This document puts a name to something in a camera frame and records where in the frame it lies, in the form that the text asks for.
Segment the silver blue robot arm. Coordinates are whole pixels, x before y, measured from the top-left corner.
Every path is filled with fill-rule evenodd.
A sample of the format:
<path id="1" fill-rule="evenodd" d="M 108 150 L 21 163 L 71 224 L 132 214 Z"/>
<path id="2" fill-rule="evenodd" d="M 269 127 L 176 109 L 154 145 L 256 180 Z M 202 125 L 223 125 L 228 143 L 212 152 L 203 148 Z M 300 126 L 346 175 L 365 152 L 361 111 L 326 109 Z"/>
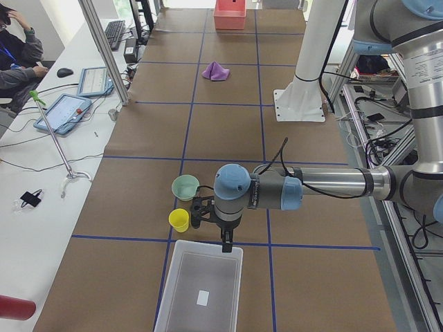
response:
<path id="1" fill-rule="evenodd" d="M 224 165 L 214 182 L 224 252 L 232 250 L 233 230 L 244 209 L 296 210 L 311 193 L 340 199 L 371 196 L 442 220 L 442 2 L 360 1 L 354 42 L 362 54 L 382 42 L 402 56 L 417 162 L 373 169 L 266 167 L 259 173 Z"/>

